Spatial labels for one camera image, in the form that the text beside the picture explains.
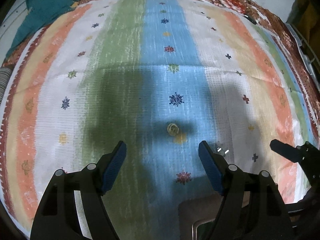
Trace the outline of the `clear jewelry organizer box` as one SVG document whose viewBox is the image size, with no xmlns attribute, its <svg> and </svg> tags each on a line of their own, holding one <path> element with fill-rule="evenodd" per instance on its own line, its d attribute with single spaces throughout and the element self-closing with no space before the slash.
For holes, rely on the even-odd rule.
<svg viewBox="0 0 320 240">
<path fill-rule="evenodd" d="M 197 239 L 199 226 L 214 221 L 221 203 L 218 194 L 181 202 L 178 206 L 180 239 Z"/>
</svg>

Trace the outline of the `clear plastic storage bin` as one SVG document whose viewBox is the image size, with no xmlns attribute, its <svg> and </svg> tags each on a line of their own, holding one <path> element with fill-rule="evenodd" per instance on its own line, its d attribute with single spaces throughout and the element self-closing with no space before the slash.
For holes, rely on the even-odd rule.
<svg viewBox="0 0 320 240">
<path fill-rule="evenodd" d="M 308 72 L 316 79 L 319 79 L 319 58 L 316 53 L 311 48 L 306 38 L 294 25 L 289 23 L 285 23 L 285 25 L 297 41 L 298 48 L 302 52 L 303 59 L 306 62 Z"/>
</svg>

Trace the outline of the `black small device on bed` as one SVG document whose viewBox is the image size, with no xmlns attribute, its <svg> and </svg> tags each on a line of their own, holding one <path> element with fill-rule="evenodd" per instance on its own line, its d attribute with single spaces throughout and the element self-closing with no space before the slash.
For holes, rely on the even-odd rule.
<svg viewBox="0 0 320 240">
<path fill-rule="evenodd" d="M 244 14 L 244 17 L 245 18 L 247 18 L 249 21 L 251 21 L 251 22 L 255 22 L 255 19 L 254 18 L 252 18 L 250 15 L 248 15 L 248 14 Z"/>
</svg>

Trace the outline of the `striped grey pillow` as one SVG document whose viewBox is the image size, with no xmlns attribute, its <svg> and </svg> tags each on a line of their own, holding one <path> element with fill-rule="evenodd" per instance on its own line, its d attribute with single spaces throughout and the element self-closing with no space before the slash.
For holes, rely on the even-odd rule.
<svg viewBox="0 0 320 240">
<path fill-rule="evenodd" d="M 3 96 L 11 75 L 12 75 L 12 70 L 10 68 L 3 67 L 0 69 L 0 103 L 3 100 Z"/>
</svg>

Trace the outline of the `striped colourful bed sheet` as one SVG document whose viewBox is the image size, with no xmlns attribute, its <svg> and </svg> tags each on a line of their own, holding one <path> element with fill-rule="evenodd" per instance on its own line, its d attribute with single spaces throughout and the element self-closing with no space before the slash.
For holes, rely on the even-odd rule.
<svg viewBox="0 0 320 240">
<path fill-rule="evenodd" d="M 243 171 L 268 170 L 285 202 L 300 200 L 306 176 L 269 144 L 319 138 L 295 116 L 273 51 L 244 17 L 192 0 L 99 0 L 62 15 L 1 105 L 10 217 L 29 235 L 54 171 L 78 171 L 118 141 L 127 156 L 103 201 L 121 239 L 179 239 L 179 204 L 214 193 L 203 140 Z"/>
</svg>

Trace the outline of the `teal cloth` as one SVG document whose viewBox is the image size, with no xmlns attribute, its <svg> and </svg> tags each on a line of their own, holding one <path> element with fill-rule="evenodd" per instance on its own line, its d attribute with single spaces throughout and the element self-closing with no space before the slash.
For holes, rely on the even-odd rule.
<svg viewBox="0 0 320 240">
<path fill-rule="evenodd" d="M 28 14 L 17 29 L 17 33 L 5 57 L 29 36 L 42 27 L 53 23 L 61 15 L 74 10 L 72 5 L 78 0 L 26 0 Z"/>
</svg>

